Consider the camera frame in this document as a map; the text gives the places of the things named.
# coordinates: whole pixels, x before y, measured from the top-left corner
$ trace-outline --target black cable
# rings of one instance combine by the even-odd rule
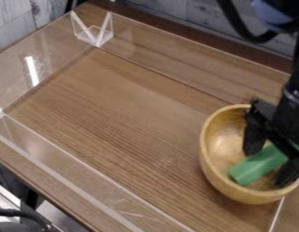
[[[33,213],[22,212],[14,209],[0,208],[0,216],[7,217],[7,218],[13,218],[13,217],[27,218],[40,225],[40,227],[42,228],[45,232],[50,231],[50,227],[46,221],[40,216],[34,215]]]
[[[257,44],[266,43],[270,39],[273,39],[277,36],[277,33],[269,30],[260,35],[253,35],[249,29],[246,28],[245,23],[242,22],[240,18],[238,11],[232,1],[230,0],[216,0],[216,2],[218,3],[222,9],[226,19],[230,25],[233,26],[236,32],[249,42],[253,42]]]

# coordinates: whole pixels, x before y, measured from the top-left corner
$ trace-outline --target wooden bowl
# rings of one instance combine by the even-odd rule
[[[241,203],[261,205],[280,200],[297,186],[299,179],[285,188],[273,186],[274,171],[242,187],[226,175],[226,170],[241,160],[244,112],[250,105],[232,105],[216,111],[201,129],[201,170],[214,188]]]

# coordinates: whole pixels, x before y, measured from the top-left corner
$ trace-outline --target green sponge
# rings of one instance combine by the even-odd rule
[[[229,168],[226,174],[241,186],[246,186],[286,160],[282,152],[273,145],[268,145],[245,161]]]

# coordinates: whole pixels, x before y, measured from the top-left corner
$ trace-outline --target bowl rim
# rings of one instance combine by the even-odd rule
[[[285,188],[281,189],[273,189],[273,190],[257,190],[257,189],[250,189],[250,188],[245,188],[244,186],[241,186],[240,184],[237,184],[234,181],[232,181],[226,176],[224,176],[221,174],[221,171],[216,168],[210,156],[208,155],[208,149],[205,146],[205,142],[204,142],[204,138],[206,136],[206,131],[208,128],[212,124],[212,121],[214,120],[216,116],[220,115],[220,113],[229,111],[229,110],[234,110],[234,109],[249,109],[250,108],[250,104],[236,104],[236,105],[228,105],[226,107],[221,108],[220,110],[217,110],[206,119],[202,128],[201,128],[201,136],[200,136],[200,141],[201,141],[201,156],[202,156],[202,160],[201,162],[206,162],[206,167],[212,170],[212,172],[214,173],[214,175],[218,177],[218,179],[226,184],[229,185],[232,188],[234,188],[236,190],[238,190],[242,193],[246,194],[253,194],[254,196],[258,197],[276,197],[277,195],[285,195],[288,194],[293,189],[297,188],[299,186],[299,179],[290,184],[288,185]]]

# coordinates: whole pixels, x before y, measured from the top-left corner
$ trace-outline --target wall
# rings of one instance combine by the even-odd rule
[[[242,42],[228,24],[214,0],[126,0],[125,2],[154,15]],[[265,28],[253,14],[250,0],[233,0],[233,3],[252,31],[256,33],[264,32]],[[292,56],[293,44],[294,39],[289,35],[281,34],[274,40],[260,47],[282,55]]]
[[[0,0],[0,50],[60,17],[68,0]]]

